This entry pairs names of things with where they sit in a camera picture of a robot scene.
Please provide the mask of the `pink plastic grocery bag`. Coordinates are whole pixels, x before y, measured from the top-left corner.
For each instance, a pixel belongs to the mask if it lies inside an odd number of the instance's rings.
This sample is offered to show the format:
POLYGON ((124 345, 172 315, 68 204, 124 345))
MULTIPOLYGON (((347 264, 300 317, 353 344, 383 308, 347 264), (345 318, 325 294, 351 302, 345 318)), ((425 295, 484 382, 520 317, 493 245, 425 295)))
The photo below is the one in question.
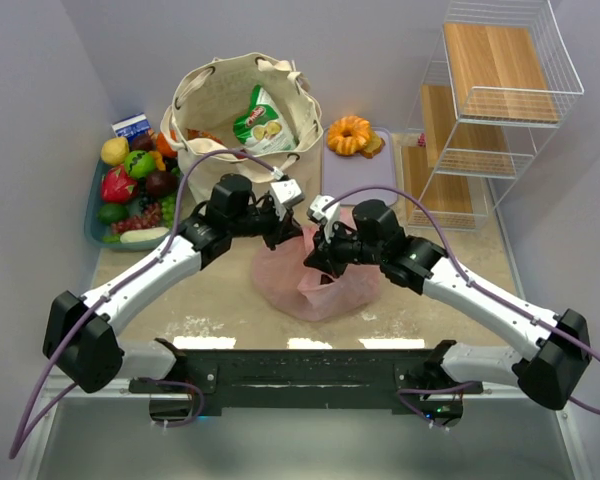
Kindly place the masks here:
POLYGON ((335 278, 304 265, 313 252, 318 227, 304 226, 302 235, 270 250, 260 248, 251 264, 251 280, 274 308, 304 321, 348 314, 381 295, 381 272, 373 265, 350 265, 335 278))

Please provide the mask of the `green white chips bag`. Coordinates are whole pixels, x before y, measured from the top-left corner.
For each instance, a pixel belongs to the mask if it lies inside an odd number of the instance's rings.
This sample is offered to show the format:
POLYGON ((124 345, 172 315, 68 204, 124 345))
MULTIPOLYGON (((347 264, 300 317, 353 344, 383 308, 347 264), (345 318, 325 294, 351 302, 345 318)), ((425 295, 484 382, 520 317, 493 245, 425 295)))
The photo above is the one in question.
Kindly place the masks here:
POLYGON ((291 127, 261 85, 252 89, 247 111, 235 119, 233 133, 252 155, 292 151, 297 147, 291 127))

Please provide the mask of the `cream canvas tote bag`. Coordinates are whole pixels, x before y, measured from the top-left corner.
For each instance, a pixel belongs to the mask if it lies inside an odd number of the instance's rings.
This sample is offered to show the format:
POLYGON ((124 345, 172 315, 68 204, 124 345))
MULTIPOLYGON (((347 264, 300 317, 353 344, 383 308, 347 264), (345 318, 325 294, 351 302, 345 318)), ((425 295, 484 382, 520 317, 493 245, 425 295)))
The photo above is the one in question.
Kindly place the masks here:
POLYGON ((321 109, 294 63, 261 53, 214 59, 178 85, 160 126, 196 202, 225 174, 261 195, 281 171, 307 199, 321 189, 321 109))

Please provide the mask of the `large red cookie bag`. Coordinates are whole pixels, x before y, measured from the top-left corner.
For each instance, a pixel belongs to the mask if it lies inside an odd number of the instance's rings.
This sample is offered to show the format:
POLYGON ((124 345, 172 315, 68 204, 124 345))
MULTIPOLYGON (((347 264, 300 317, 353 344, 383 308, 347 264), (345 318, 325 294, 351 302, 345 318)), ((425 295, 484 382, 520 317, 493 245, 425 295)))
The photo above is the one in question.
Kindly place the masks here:
POLYGON ((224 143, 218 137, 202 130, 187 129, 186 140, 189 147, 196 152, 209 152, 224 147, 224 143))

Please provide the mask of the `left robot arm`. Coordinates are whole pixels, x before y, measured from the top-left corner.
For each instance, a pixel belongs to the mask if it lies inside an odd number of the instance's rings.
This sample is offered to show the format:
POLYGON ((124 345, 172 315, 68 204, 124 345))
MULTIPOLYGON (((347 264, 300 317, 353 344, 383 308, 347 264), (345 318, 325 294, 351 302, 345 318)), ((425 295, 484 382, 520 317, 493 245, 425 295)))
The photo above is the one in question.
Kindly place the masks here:
POLYGON ((115 279, 76 296, 64 292, 52 303, 43 353, 86 393, 116 378, 164 379, 185 362, 171 343, 156 339, 138 348, 121 346, 119 334, 148 305, 226 253, 237 237, 260 237, 269 248, 301 235, 293 208, 304 195, 283 178, 257 198, 246 177, 227 174, 208 201, 194 209, 141 261, 115 279))

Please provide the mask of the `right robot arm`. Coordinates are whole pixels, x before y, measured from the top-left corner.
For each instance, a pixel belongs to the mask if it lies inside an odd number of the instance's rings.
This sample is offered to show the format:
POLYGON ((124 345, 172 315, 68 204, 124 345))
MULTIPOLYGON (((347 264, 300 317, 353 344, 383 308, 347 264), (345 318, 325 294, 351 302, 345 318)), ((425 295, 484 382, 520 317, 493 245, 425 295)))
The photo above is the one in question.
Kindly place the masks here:
POLYGON ((449 249, 406 234, 380 200, 356 205, 352 227, 341 222, 340 205, 329 196, 317 196, 308 216, 319 229, 306 266, 334 278, 350 265, 376 266, 392 284, 454 308, 506 343, 447 342, 437 349, 436 373, 457 384, 516 386, 550 410, 570 401, 591 362, 588 325, 580 313, 555 313, 485 281, 449 249))

